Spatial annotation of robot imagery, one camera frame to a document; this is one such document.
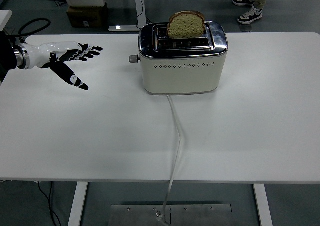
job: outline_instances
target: gray floor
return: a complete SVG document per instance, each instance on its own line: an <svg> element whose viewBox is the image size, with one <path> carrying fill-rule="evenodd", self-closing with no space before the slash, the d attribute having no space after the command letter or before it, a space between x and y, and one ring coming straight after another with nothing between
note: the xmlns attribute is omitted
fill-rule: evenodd
<svg viewBox="0 0 320 226"><path fill-rule="evenodd" d="M135 0L107 0L109 25L135 25ZM49 0L5 0L0 9L11 9L8 31L18 29L34 18L47 17L52 24L39 34L109 33L108 27L73 28L68 20L68 6L58 7ZM179 10L193 9L207 20L219 22L226 32L240 32L236 18L248 10L231 0L145 0L147 17L153 22L167 21ZM320 33L318 0L268 0L263 18L252 24L255 32L313 31ZM31 30L38 25L27 28ZM49 193L49 182L41 186ZM52 205L62 225L67 225L76 187L75 182L54 182ZM108 225L110 205L161 203L166 192L161 183L90 183L82 225ZM273 224L320 225L320 185L266 185ZM235 225L259 225L254 192L248 184L176 183L169 199L173 203L228 203L232 205ZM0 183L0 225L53 225L48 201L33 181Z"/></svg>

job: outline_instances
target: white toaster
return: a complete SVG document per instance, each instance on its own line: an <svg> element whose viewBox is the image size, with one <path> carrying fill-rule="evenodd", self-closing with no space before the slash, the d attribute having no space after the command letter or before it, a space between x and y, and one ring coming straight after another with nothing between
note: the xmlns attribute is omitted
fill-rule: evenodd
<svg viewBox="0 0 320 226"><path fill-rule="evenodd" d="M205 93L219 84L228 51L222 26L205 21L205 33L197 38L171 39L168 23L151 23L139 33L139 56L145 89L151 94Z"/></svg>

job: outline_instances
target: robotic hand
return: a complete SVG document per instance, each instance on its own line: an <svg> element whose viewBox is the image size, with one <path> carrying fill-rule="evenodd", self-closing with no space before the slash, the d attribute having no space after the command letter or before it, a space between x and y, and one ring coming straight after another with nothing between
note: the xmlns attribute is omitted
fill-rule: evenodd
<svg viewBox="0 0 320 226"><path fill-rule="evenodd" d="M0 62L7 69L51 68L65 82L88 90L87 84L64 63L71 60L86 61L99 55L102 47L78 42L53 42L33 46L22 42L13 47L7 35L0 31Z"/></svg>

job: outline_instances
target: shoe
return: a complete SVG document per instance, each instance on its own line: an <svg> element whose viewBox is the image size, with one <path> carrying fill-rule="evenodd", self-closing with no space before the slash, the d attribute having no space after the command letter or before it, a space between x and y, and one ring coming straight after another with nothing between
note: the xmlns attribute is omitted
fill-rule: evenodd
<svg viewBox="0 0 320 226"><path fill-rule="evenodd" d="M232 0L232 2L237 6L252 6L255 0Z"/></svg>
<svg viewBox="0 0 320 226"><path fill-rule="evenodd" d="M241 24L250 24L251 22L258 20L262 17L262 9L255 8L252 5L250 11L247 11L240 17L238 17L237 21Z"/></svg>

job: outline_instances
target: bread slice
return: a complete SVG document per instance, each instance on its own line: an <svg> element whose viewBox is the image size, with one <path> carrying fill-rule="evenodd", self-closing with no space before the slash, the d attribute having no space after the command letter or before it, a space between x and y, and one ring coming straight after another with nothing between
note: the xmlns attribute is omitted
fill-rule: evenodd
<svg viewBox="0 0 320 226"><path fill-rule="evenodd" d="M200 37L205 31L205 16L198 11L180 11L174 13L167 25L170 38Z"/></svg>

